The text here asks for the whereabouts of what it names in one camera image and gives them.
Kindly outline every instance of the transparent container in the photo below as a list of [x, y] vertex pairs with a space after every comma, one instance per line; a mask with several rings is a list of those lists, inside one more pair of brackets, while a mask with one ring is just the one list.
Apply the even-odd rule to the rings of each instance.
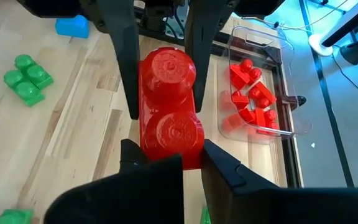
[[[277, 31], [271, 31], [272, 34], [268, 34], [235, 27], [221, 56], [222, 62], [217, 67], [218, 128], [228, 139], [268, 144], [271, 140], [292, 138], [312, 129], [311, 121], [303, 119], [299, 113], [294, 114], [305, 103], [304, 98], [297, 96], [292, 82], [294, 48], [286, 39], [273, 35]], [[257, 72], [249, 70], [249, 64], [243, 62], [245, 59], [252, 61], [252, 68], [261, 71], [260, 78], [255, 75]], [[242, 88], [234, 81], [238, 81], [238, 73], [250, 77], [250, 82]], [[249, 103], [239, 103], [239, 98], [234, 95], [248, 97]]]

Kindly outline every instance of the blue plastic block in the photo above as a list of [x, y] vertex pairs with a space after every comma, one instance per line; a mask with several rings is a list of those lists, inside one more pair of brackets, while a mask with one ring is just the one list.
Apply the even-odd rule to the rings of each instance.
[[70, 37], [88, 38], [90, 34], [88, 20], [81, 15], [74, 18], [57, 19], [55, 28], [57, 34]]

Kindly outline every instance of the green plastic block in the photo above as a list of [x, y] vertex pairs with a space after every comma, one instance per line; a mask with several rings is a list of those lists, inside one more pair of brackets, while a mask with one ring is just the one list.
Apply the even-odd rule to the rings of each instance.
[[27, 81], [28, 79], [19, 70], [10, 70], [4, 75], [4, 82], [12, 89], [15, 89], [17, 84]]
[[41, 91], [19, 70], [8, 71], [4, 75], [4, 82], [24, 100], [27, 106], [33, 106], [45, 99]]
[[203, 207], [201, 214], [201, 224], [211, 224], [211, 219], [209, 217], [208, 207]]
[[53, 83], [53, 78], [39, 65], [27, 69], [27, 78], [40, 90]]
[[30, 55], [19, 55], [15, 58], [15, 67], [23, 73], [35, 64], [36, 62], [30, 57]]
[[32, 210], [6, 209], [0, 216], [0, 224], [31, 224]]
[[45, 99], [41, 91], [31, 82], [19, 83], [14, 91], [24, 100], [27, 106], [33, 106]]

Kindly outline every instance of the wooden surface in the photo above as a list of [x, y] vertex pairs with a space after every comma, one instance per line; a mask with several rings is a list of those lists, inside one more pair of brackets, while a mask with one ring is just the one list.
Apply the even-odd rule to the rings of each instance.
[[[89, 39], [59, 36], [54, 19], [39, 19], [13, 0], [0, 0], [0, 214], [32, 208], [34, 223], [62, 192], [117, 173], [120, 140], [139, 140], [127, 110], [114, 47], [93, 27]], [[244, 21], [230, 19], [223, 31]], [[139, 37], [140, 54], [170, 44]], [[55, 79], [46, 100], [26, 107], [2, 78], [15, 56], [29, 54]], [[206, 138], [256, 173], [285, 185], [280, 142], [267, 145], [228, 140], [217, 126], [216, 73], [211, 56], [203, 109]], [[205, 204], [199, 170], [184, 173], [185, 220], [199, 223]]]

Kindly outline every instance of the red plastic block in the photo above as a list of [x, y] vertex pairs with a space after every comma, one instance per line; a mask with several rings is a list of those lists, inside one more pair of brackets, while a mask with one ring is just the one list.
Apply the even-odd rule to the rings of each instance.
[[222, 129], [225, 132], [231, 132], [237, 128], [241, 128], [245, 125], [244, 121], [239, 114], [235, 113], [223, 120]]
[[237, 107], [237, 109], [243, 109], [249, 104], [247, 96], [232, 96], [232, 101]]
[[277, 100], [272, 92], [261, 82], [256, 83], [256, 85], [249, 90], [249, 98], [255, 100], [259, 108], [266, 108]]
[[252, 80], [252, 83], [254, 83], [262, 76], [262, 71], [259, 68], [253, 68], [249, 72], [249, 76]]
[[267, 125], [268, 128], [272, 128], [272, 129], [279, 129], [278, 127], [278, 124], [276, 122], [270, 122], [268, 125]]
[[[255, 124], [260, 127], [266, 127], [266, 121], [265, 121], [265, 114], [264, 110], [262, 108], [256, 108], [255, 109]], [[257, 130], [260, 134], [266, 134], [266, 131], [263, 130]]]
[[191, 58], [173, 47], [154, 50], [140, 63], [140, 147], [151, 161], [179, 153], [184, 169], [200, 168], [204, 130], [195, 113], [195, 77]]
[[234, 91], [234, 93], [232, 94], [232, 96], [242, 96], [242, 93], [240, 90]]
[[244, 121], [246, 121], [248, 123], [253, 122], [255, 119], [255, 112], [250, 111], [247, 108], [239, 110], [239, 114], [240, 114], [241, 118], [244, 119]]
[[234, 87], [241, 90], [250, 81], [248, 73], [244, 72], [239, 65], [230, 65], [230, 82]]
[[245, 71], [247, 73], [249, 73], [251, 71], [252, 66], [253, 66], [253, 63], [249, 59], [244, 59], [240, 64], [241, 69], [243, 69], [243, 71]]
[[[278, 127], [278, 124], [275, 123], [275, 122], [270, 122], [269, 124], [267, 124], [267, 127], [268, 127], [268, 128], [272, 128], [272, 129], [277, 129], [277, 130], [280, 129], [280, 128]], [[270, 131], [266, 131], [266, 134], [276, 135], [275, 133], [270, 132]]]
[[232, 110], [234, 108], [236, 107], [231, 101], [230, 92], [228, 90], [222, 91], [219, 96], [219, 109], [225, 111], [225, 110]]
[[274, 121], [277, 118], [277, 113], [275, 110], [265, 111], [265, 119], [267, 121]]

